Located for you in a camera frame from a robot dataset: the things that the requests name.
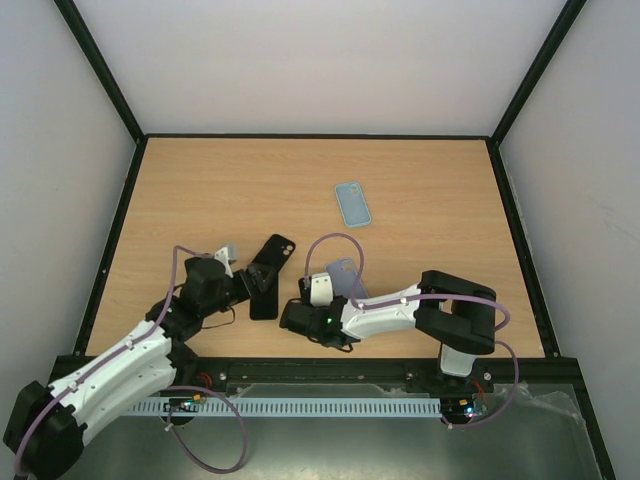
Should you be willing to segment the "black phone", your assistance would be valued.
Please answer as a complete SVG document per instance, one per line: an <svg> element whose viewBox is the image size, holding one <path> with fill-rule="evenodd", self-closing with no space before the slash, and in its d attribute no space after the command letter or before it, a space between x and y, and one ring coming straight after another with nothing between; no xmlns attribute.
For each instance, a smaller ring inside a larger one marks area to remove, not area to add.
<svg viewBox="0 0 640 480"><path fill-rule="evenodd" d="M253 321L275 320L279 315L279 287L272 285L250 300L249 317Z"/></svg>

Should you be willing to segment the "black phone case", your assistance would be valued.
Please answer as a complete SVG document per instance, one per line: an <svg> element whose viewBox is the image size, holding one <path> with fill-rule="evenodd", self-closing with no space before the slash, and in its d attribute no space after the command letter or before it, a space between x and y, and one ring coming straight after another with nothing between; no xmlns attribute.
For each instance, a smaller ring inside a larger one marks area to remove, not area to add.
<svg viewBox="0 0 640 480"><path fill-rule="evenodd" d="M259 263L273 266L275 268L275 280L272 285L274 285L277 282L280 271L295 249L296 244L292 240L279 234L273 234L249 264Z"/></svg>

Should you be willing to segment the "lavender phone case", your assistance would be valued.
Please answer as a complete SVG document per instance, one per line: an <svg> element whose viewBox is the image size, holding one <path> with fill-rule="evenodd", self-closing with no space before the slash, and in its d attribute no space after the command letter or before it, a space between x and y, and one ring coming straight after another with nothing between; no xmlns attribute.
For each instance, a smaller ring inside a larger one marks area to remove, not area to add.
<svg viewBox="0 0 640 480"><path fill-rule="evenodd" d="M361 279L357 278L358 267L351 258L341 258L328 263L325 271L329 274L335 296L348 298L355 288L356 299L368 298L368 291Z"/></svg>

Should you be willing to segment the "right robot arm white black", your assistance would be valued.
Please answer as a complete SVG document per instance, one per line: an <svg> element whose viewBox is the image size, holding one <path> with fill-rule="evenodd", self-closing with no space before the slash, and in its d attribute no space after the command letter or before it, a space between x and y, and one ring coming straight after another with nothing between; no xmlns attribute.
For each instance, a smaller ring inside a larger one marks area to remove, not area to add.
<svg viewBox="0 0 640 480"><path fill-rule="evenodd" d="M344 353L373 336L417 330L440 342L436 379L450 392L470 381L475 360L495 351L495 333L510 321L494 290L437 270L424 271L418 283L396 293L315 300L314 291L327 280L313 278L307 296L288 301L279 327Z"/></svg>

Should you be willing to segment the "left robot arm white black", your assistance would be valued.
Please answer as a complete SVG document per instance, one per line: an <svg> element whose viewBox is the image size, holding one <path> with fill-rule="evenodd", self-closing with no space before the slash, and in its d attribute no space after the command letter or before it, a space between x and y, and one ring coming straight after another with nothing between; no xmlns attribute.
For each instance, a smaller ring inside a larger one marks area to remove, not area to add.
<svg viewBox="0 0 640 480"><path fill-rule="evenodd" d="M15 473L38 479L66 473L106 426L188 370L193 353L185 343L207 317L257 299L277 281L271 266L233 271L230 263L223 250L191 253L185 281L171 282L165 299L123 339L52 383L26 385L3 436Z"/></svg>

